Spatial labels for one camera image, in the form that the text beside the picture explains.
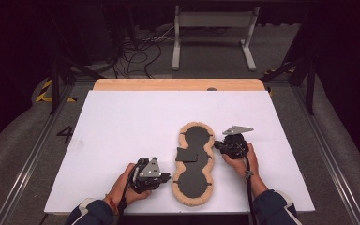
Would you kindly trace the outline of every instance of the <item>metal frame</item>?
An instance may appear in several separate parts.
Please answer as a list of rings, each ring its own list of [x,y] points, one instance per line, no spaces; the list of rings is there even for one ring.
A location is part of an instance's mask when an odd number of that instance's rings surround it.
[[[293,94],[296,97],[300,107],[303,110],[306,119],[308,120],[309,125],[311,126],[312,131],[314,132],[315,137],[320,145],[320,153],[322,159],[332,176],[332,180],[337,188],[338,194],[340,195],[341,200],[343,201],[347,212],[350,215],[353,224],[360,225],[360,207],[356,202],[356,199],[353,196],[353,193],[350,189],[350,186],[341,172],[338,163],[335,157],[332,154],[332,151],[326,142],[326,139],[323,136],[323,133],[320,130],[320,127],[315,120],[315,117],[309,113],[309,109],[305,106],[305,98],[300,87],[292,87]]]
[[[174,48],[172,70],[180,69],[180,27],[246,27],[247,36],[241,39],[242,50],[247,59],[249,70],[255,71],[249,44],[253,30],[259,16],[260,7],[255,7],[252,12],[180,12],[179,6],[175,7],[174,16]]]
[[[66,104],[66,99],[68,99],[72,88],[73,86],[64,87],[62,96],[60,97],[61,104],[59,104],[56,111],[49,116],[45,126],[37,138],[37,142],[28,156],[28,159],[25,161],[22,170],[19,172],[19,175],[17,176],[11,191],[7,195],[7,198],[0,209],[0,224],[7,224],[8,220],[13,214],[13,211],[23,194],[25,187],[27,186],[31,175],[38,164],[40,155],[42,154],[42,149],[51,133],[53,125],[56,122],[64,105]]]

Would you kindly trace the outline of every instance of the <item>white table surface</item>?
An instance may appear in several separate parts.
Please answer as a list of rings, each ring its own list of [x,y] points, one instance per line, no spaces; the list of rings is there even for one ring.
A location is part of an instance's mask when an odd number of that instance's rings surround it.
[[[129,162],[157,157],[162,172],[175,172],[180,128],[211,127],[216,140],[232,125],[251,127],[260,175],[271,189],[287,193],[297,211],[314,211],[303,176],[266,91],[90,91],[54,181],[45,212],[67,214],[85,198],[102,199]],[[172,193],[172,179],[128,215],[238,214],[249,212],[246,184],[217,149],[209,201],[189,207]]]

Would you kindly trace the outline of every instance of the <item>table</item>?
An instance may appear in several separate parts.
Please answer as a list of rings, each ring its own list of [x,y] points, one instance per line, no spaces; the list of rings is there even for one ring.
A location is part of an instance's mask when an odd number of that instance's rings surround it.
[[[203,91],[212,87],[217,91]],[[215,131],[216,140],[223,140],[220,132],[232,125],[255,128],[247,134],[247,141],[255,145],[261,176],[267,186],[291,193],[299,211],[314,210],[292,149],[261,81],[106,79],[98,80],[88,94],[45,212],[66,214],[84,198],[102,198],[122,168],[140,157],[158,157],[161,171],[173,174],[178,130],[196,120],[209,125]],[[206,204],[194,207],[181,204],[174,198],[169,181],[161,184],[148,201],[128,207],[126,214],[243,214],[249,211],[244,182],[225,164],[218,150],[215,150],[212,176],[214,191]]]

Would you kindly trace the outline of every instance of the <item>human arm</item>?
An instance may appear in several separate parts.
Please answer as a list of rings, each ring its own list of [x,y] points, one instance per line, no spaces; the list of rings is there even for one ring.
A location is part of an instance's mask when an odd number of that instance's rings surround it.
[[[118,205],[122,199],[124,190],[126,190],[126,205],[131,205],[135,201],[147,198],[152,193],[151,190],[146,190],[138,194],[132,188],[126,187],[128,176],[134,166],[135,164],[133,163],[127,165],[125,171],[118,177],[110,192],[103,200],[84,200],[71,212],[67,218],[66,225],[112,224],[113,216],[118,212]]]
[[[253,209],[259,224],[288,225],[301,224],[297,219],[296,210],[291,198],[280,191],[274,191],[267,187],[259,175],[259,163],[251,143],[247,144],[247,159],[252,175],[250,176],[250,188],[254,198]],[[235,172],[242,178],[246,178],[247,164],[243,158],[231,159],[223,154],[223,159],[231,165]]]

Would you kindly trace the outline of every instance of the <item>human hand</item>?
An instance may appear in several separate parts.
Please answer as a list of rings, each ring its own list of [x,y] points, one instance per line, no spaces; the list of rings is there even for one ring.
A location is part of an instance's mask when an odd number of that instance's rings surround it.
[[[257,175],[259,174],[259,163],[257,161],[256,153],[251,143],[248,142],[247,147],[249,149],[247,152],[247,159],[249,161],[250,169]],[[232,159],[226,154],[223,154],[222,157],[227,164],[235,169],[239,176],[245,177],[247,175],[247,164],[243,158]]]
[[[113,203],[118,206],[119,202],[121,201],[122,194],[124,189],[126,188],[125,198],[127,199],[127,206],[131,205],[135,201],[146,199],[148,196],[151,195],[151,190],[146,190],[140,194],[136,193],[136,191],[133,190],[133,188],[125,187],[128,181],[128,177],[132,169],[134,168],[135,164],[129,163],[127,165],[127,168],[125,171],[118,177],[115,184],[113,184],[110,192],[106,195],[106,197],[103,199],[104,202],[106,202],[109,206],[110,201],[113,201]]]

